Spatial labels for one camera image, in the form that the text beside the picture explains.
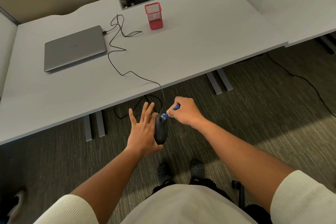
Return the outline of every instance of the forearm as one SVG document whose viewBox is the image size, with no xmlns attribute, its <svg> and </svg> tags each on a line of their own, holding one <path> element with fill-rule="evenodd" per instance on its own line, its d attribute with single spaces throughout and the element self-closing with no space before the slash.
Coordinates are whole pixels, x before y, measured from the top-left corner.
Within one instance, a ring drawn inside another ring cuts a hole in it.
<svg viewBox="0 0 336 224">
<path fill-rule="evenodd" d="M 126 148 L 71 194 L 87 201 L 95 212 L 98 222 L 105 224 L 110 219 L 140 160 L 140 154 Z"/>
<path fill-rule="evenodd" d="M 205 136 L 233 175 L 269 212 L 275 191 L 294 169 L 206 119 L 199 121 L 195 128 Z"/>
</svg>

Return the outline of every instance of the floor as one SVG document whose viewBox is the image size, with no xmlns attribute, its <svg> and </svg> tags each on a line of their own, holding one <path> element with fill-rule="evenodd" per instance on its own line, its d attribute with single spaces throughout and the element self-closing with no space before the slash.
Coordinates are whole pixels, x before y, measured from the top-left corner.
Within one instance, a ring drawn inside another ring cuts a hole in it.
<svg viewBox="0 0 336 224">
<path fill-rule="evenodd" d="M 309 79 L 336 113 L 336 55 L 329 55 L 315 40 L 269 54 L 292 73 Z M 289 76 L 266 55 L 224 70 L 233 91 L 216 96 L 202 75 L 165 88 L 164 109 L 177 95 L 192 97 L 209 120 L 336 192 L 336 118 L 313 88 L 304 80 Z M 161 92 L 154 95 L 161 97 Z M 126 114 L 136 102 L 137 99 L 125 102 L 115 110 Z M 117 119 L 113 108 L 104 110 L 103 116 L 107 136 L 96 136 L 91 142 L 85 142 L 82 120 L 77 119 L 0 146 L 0 189 L 6 192 L 22 185 L 28 188 L 27 200 L 14 223 L 33 223 L 58 198 L 124 149 L 131 127 L 129 120 Z M 140 162 L 110 223 L 120 223 L 158 185 L 156 169 L 163 160 L 171 164 L 178 183 L 187 183 L 189 161 L 194 157 L 201 159 L 206 176 L 237 202 L 237 192 L 230 187 L 232 174 L 203 136 L 175 120 L 170 120 L 169 125 L 164 150 Z M 254 199 L 247 195 L 247 202 Z"/>
</svg>

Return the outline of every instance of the shoe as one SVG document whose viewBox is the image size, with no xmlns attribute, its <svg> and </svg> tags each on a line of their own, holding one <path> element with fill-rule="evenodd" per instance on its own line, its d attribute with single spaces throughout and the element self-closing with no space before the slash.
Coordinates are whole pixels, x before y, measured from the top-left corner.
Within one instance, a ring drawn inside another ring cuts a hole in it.
<svg viewBox="0 0 336 224">
<path fill-rule="evenodd" d="M 12 220 L 18 215 L 23 204 L 25 192 L 26 190 L 22 189 L 16 193 L 14 197 L 5 199 L 4 202 L 2 202 L 3 207 L 1 209 L 1 224 L 10 224 Z"/>
<path fill-rule="evenodd" d="M 173 180 L 173 175 L 167 162 L 163 162 L 157 168 L 157 179 L 160 184 L 164 184 L 168 180 Z"/>
<path fill-rule="evenodd" d="M 190 175 L 191 175 L 191 179 L 193 178 L 204 179 L 205 178 L 204 164 L 198 159 L 194 158 L 190 162 Z"/>
</svg>

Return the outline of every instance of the black computer mouse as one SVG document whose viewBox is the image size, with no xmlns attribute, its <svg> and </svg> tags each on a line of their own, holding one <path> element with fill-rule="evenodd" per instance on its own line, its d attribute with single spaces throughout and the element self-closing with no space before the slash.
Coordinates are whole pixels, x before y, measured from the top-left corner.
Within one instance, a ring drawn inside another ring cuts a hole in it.
<svg viewBox="0 0 336 224">
<path fill-rule="evenodd" d="M 156 116 L 154 139 L 158 145 L 164 144 L 168 138 L 168 119 Z"/>
</svg>

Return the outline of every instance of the desk leg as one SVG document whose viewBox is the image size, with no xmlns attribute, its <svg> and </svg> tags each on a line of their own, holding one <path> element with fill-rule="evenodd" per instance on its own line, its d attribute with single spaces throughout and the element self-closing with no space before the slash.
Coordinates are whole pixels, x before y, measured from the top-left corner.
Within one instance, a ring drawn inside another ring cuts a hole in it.
<svg viewBox="0 0 336 224">
<path fill-rule="evenodd" d="M 220 68 L 220 69 L 217 69 L 216 71 L 219 74 L 220 79 L 224 83 L 224 86 L 225 86 L 226 90 L 227 91 L 233 90 L 233 87 L 232 87 L 229 79 L 227 78 L 226 74 L 224 73 L 223 69 Z"/>
<path fill-rule="evenodd" d="M 330 34 L 323 35 L 323 36 L 320 36 L 319 39 L 321 40 L 321 42 L 323 43 L 323 45 L 325 46 L 327 51 L 330 52 L 330 54 L 335 54 L 336 53 L 336 46 L 330 40 L 330 39 L 334 39 L 335 42 L 336 42 L 336 39 L 332 35 L 330 35 Z"/>
<path fill-rule="evenodd" d="M 105 128 L 103 122 L 103 115 L 101 111 L 96 112 L 97 126 L 98 126 L 98 135 L 99 137 L 105 136 Z"/>
<path fill-rule="evenodd" d="M 218 83 L 217 83 L 215 77 L 213 76 L 212 72 L 206 73 L 206 75 L 207 75 L 207 77 L 208 77 L 216 95 L 222 94 L 222 90 L 221 90 L 220 86 L 218 85 Z"/>
<path fill-rule="evenodd" d="M 88 142 L 92 140 L 90 116 L 89 115 L 84 116 L 83 121 L 85 130 L 85 140 Z"/>
</svg>

